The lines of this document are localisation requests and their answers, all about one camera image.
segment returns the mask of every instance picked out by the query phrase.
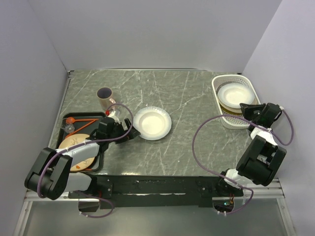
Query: stack of plates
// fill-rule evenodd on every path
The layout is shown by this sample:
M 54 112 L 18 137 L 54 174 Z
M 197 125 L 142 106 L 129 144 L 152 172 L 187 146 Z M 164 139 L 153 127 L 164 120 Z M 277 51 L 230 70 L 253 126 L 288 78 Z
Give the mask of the stack of plates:
M 218 100 L 223 108 L 233 113 L 242 113 L 240 103 L 256 104 L 252 89 L 239 83 L 222 86 L 218 92 Z

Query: cable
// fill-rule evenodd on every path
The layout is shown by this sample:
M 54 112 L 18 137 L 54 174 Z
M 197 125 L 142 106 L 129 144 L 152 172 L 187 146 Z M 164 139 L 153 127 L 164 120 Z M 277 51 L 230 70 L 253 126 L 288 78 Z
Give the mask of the cable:
M 236 213 L 236 212 L 240 211 L 241 209 L 243 209 L 244 207 L 246 207 L 246 206 L 250 203 L 250 201 L 252 200 L 252 197 L 253 197 L 253 195 L 254 195 L 254 191 L 253 191 L 251 188 L 247 188 L 247 187 L 244 187 L 244 186 L 239 185 L 236 181 L 232 180 L 231 178 L 228 178 L 228 177 L 226 177 L 226 176 L 224 176 L 224 175 L 221 175 L 221 174 L 218 173 L 218 172 L 209 170 L 208 168 L 206 168 L 205 166 L 203 166 L 203 165 L 200 163 L 200 161 L 199 161 L 199 160 L 197 159 L 197 157 L 196 157 L 195 147 L 194 147 L 195 140 L 196 140 L 196 137 L 197 137 L 198 132 L 200 131 L 200 129 L 201 129 L 206 123 L 208 123 L 209 121 L 212 121 L 213 119 L 220 118 L 220 117 L 232 117 L 232 118 L 237 118 L 237 119 L 240 119 L 240 120 L 242 120 L 242 121 L 244 121 L 244 122 L 247 122 L 248 124 L 250 124 L 250 125 L 252 125 L 252 126 L 254 126 L 254 127 L 256 127 L 256 128 L 259 128 L 259 129 L 261 129 L 261 130 L 263 130 L 263 131 L 270 132 L 273 136 L 275 136 L 275 137 L 279 140 L 279 142 L 280 142 L 282 145 L 287 146 L 287 145 L 291 144 L 291 142 L 292 142 L 292 140 L 293 140 L 294 129 L 293 129 L 293 124 L 292 124 L 291 119 L 289 118 L 288 114 L 285 112 L 284 109 L 282 109 L 282 111 L 283 111 L 283 113 L 285 114 L 285 116 L 287 117 L 287 119 L 288 119 L 288 121 L 289 121 L 289 123 L 290 123 L 290 126 L 291 126 L 291 131 L 292 131 L 291 139 L 290 139 L 290 141 L 289 141 L 287 144 L 284 144 L 284 143 L 280 140 L 280 138 L 279 138 L 273 131 L 270 131 L 269 129 L 266 129 L 265 127 L 262 127 L 262 126 L 258 126 L 258 125 L 254 124 L 253 122 L 251 122 L 251 121 L 249 121 L 249 120 L 247 120 L 247 119 L 245 119 L 245 118 L 243 118 L 243 117 L 238 117 L 238 116 L 233 116 L 233 115 L 218 115 L 218 116 L 212 117 L 212 118 L 210 118 L 210 119 L 207 119 L 206 121 L 204 121 L 204 122 L 198 127 L 198 129 L 197 129 L 195 135 L 193 136 L 192 145 L 191 145 L 192 155 L 193 155 L 195 161 L 197 162 L 197 164 L 198 164 L 202 169 L 204 169 L 205 171 L 210 172 L 210 173 L 212 173 L 212 174 L 214 174 L 214 175 L 217 175 L 217 176 L 219 176 L 219 177 L 222 177 L 222 178 L 224 178 L 224 179 L 227 179 L 228 181 L 230 181 L 230 182 L 236 184 L 237 186 L 239 186 L 239 187 L 242 188 L 242 189 L 246 189 L 246 190 L 251 191 L 251 196 L 250 196 L 250 198 L 248 199 L 248 201 L 247 201 L 243 206 L 241 206 L 240 208 L 238 208 L 238 209 L 236 209 L 236 210 L 234 210 L 234 211 L 227 212 L 226 214 L 233 214 L 233 213 Z
M 111 210 L 110 210 L 108 213 L 106 213 L 105 215 L 98 215 L 98 216 L 95 215 L 95 216 L 94 216 L 94 215 L 88 215 L 88 214 L 86 214 L 86 213 L 84 213 L 84 212 L 81 212 L 82 215 L 84 215 L 84 216 L 86 216 L 86 217 L 88 217 L 88 218 L 94 218 L 94 219 L 95 219 L 95 218 L 103 218 L 103 217 L 106 217 L 106 216 L 110 215 L 110 214 L 113 212 L 114 208 L 115 208 L 114 204 L 113 204 L 110 200 L 107 200 L 107 199 L 104 199 L 104 198 L 98 198 L 98 197 L 90 196 L 90 195 L 85 194 L 85 193 L 83 193 L 83 192 L 81 192 L 81 191 L 74 191 L 74 192 L 75 192 L 75 193 L 78 193 L 78 194 L 81 194 L 81 195 L 84 195 L 84 196 L 86 196 L 86 197 L 88 197 L 88 198 L 99 199 L 100 201 L 109 203 L 110 206 L 112 207 Z
M 40 175 L 40 177 L 39 177 L 38 184 L 37 184 L 37 194 L 38 194 L 38 196 L 39 196 L 40 198 L 45 198 L 45 197 L 41 194 L 40 188 L 41 188 L 41 184 L 42 184 L 42 182 L 43 182 L 44 176 L 45 176 L 45 174 L 46 174 L 46 172 L 47 172 L 47 169 L 49 168 L 49 166 L 51 165 L 51 163 L 53 163 L 53 161 L 54 161 L 60 154 L 63 154 L 63 153 L 68 152 L 68 151 L 71 151 L 71 150 L 73 150 L 73 149 L 75 149 L 75 148 L 79 148 L 79 147 L 84 146 L 84 145 L 86 145 L 86 144 L 92 144 L 92 143 L 98 143 L 98 142 L 112 142 L 112 141 L 116 141 L 116 140 L 122 139 L 122 138 L 124 138 L 126 135 L 128 135 L 128 133 L 131 131 L 132 126 L 133 126 L 133 115 L 132 115 L 132 112 L 131 112 L 131 110 L 130 110 L 126 105 L 121 104 L 121 103 L 114 103 L 114 104 L 110 105 L 107 109 L 110 109 L 112 106 L 115 106 L 115 105 L 119 105 L 119 106 L 125 107 L 125 108 L 127 109 L 127 111 L 129 112 L 130 116 L 131 116 L 130 128 L 127 130 L 127 132 L 126 132 L 124 135 L 122 135 L 122 136 L 120 136 L 120 137 L 117 137 L 117 138 L 91 140 L 91 141 L 88 141 L 88 142 L 85 142 L 85 143 L 80 143 L 80 144 L 73 145 L 73 146 L 71 146 L 71 147 L 69 147 L 69 148 L 67 148 L 67 149 L 64 149 L 64 150 L 62 150 L 62 151 L 60 151 L 60 152 L 57 152 L 57 153 L 47 162 L 47 164 L 45 165 L 45 167 L 44 167 L 44 169 L 43 169 L 43 171 L 42 171 L 42 173 L 41 173 L 41 175 Z M 99 200 L 101 200 L 101 201 L 105 201 L 105 202 L 110 202 L 110 201 L 108 201 L 108 200 L 106 200 L 106 199 L 101 199 L 101 198 L 97 198 L 97 199 L 99 199 Z

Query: yellow plate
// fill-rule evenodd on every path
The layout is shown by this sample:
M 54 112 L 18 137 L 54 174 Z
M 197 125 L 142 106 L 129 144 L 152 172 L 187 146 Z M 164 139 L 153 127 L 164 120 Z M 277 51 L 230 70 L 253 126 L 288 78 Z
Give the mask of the yellow plate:
M 62 143 L 59 145 L 59 148 L 68 148 L 73 145 L 79 144 L 83 142 L 86 138 L 88 138 L 88 134 L 74 134 L 66 138 L 62 141 Z M 85 161 L 81 161 L 80 163 L 76 164 L 75 166 L 72 166 L 70 171 L 82 171 L 86 168 L 88 168 L 95 160 L 95 157 L 91 157 L 86 159 Z

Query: table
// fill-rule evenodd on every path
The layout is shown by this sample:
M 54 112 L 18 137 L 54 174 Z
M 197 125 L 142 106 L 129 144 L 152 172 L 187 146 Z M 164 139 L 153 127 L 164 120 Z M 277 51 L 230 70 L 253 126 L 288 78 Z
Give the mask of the table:
M 191 141 L 198 126 L 218 114 L 211 80 L 221 73 L 206 71 L 161 70 L 75 70 L 64 97 L 50 147 L 55 148 L 63 116 L 70 112 L 101 111 L 96 92 L 110 87 L 114 98 L 127 105 L 135 115 L 146 106 L 165 109 L 171 116 L 170 133 L 161 140 L 140 137 L 110 144 L 103 168 L 97 175 L 208 175 L 194 161 Z M 122 118 L 128 117 L 121 110 Z M 229 130 L 219 120 L 199 132 L 195 150 L 201 162 L 221 172 L 235 168 L 251 139 L 246 130 Z

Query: metal frame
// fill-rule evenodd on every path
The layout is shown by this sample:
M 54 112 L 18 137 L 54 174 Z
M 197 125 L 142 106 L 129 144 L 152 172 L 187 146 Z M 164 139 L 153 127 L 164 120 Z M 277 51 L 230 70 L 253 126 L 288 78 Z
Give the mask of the metal frame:
M 128 69 L 127 68 L 127 69 L 113 69 L 113 70 L 174 70 L 174 71 L 193 70 L 193 71 L 204 71 L 204 70 L 199 70 L 199 69 L 180 69 L 180 68 L 178 68 L 178 69 L 168 69 L 168 68 L 166 68 L 166 69 Z M 50 144 L 52 142 L 53 133 L 54 133 L 54 130 L 57 126 L 57 122 L 58 122 L 59 115 L 60 115 L 60 112 L 61 112 L 61 109 L 63 106 L 64 98 L 65 98 L 65 95 L 67 93 L 69 83 L 72 79 L 71 72 L 72 71 L 68 71 L 68 79 L 67 79 L 67 82 L 65 84 L 65 90 L 63 93 L 63 97 L 62 97 L 61 104 L 60 104 L 60 107 L 59 107 L 59 110 L 57 113 L 56 121 L 54 124 L 54 128 L 52 130 L 52 134 L 51 134 L 48 146 L 50 146 Z M 290 216 L 290 213 L 289 213 L 289 210 L 288 210 L 288 207 L 287 207 L 286 202 L 285 202 L 284 193 L 283 193 L 283 190 L 282 190 L 282 187 L 280 185 L 280 181 L 278 178 L 273 179 L 273 181 L 267 187 L 264 187 L 262 185 L 255 185 L 255 184 L 248 184 L 247 187 L 252 188 L 254 190 L 253 199 L 277 199 L 278 206 L 280 209 L 280 213 L 281 213 L 281 216 L 283 219 L 283 223 L 284 223 L 287 235 L 288 236 L 297 236 L 293 222 L 292 222 L 292 219 L 291 219 L 291 216 Z M 235 199 L 243 199 L 243 201 L 245 202 L 245 200 L 248 199 L 250 197 L 250 195 L 251 195 L 250 191 L 245 190 L 243 197 L 235 197 Z M 229 199 L 229 198 L 226 198 L 226 197 L 213 198 L 213 200 L 227 200 L 227 199 Z M 55 201 L 73 202 L 73 201 L 78 201 L 78 200 L 79 199 L 70 199 L 68 197 L 68 192 L 65 192 Z M 45 199 L 39 198 L 37 193 L 29 191 L 29 190 L 26 192 L 26 196 L 24 199 L 24 204 L 22 206 L 20 217 L 19 217 L 19 220 L 17 222 L 16 228 L 15 228 L 14 233 L 13 233 L 14 236 L 23 236 L 24 230 L 25 230 L 25 227 L 26 227 L 26 224 L 28 221 L 28 217 L 30 214 L 30 210 L 32 208 L 32 203 L 33 202 L 40 202 L 40 201 L 49 202 L 51 200 L 47 199 L 47 198 L 45 198 Z M 97 202 L 98 200 L 97 199 L 80 199 L 80 201 L 88 201 L 88 202 L 96 201 Z

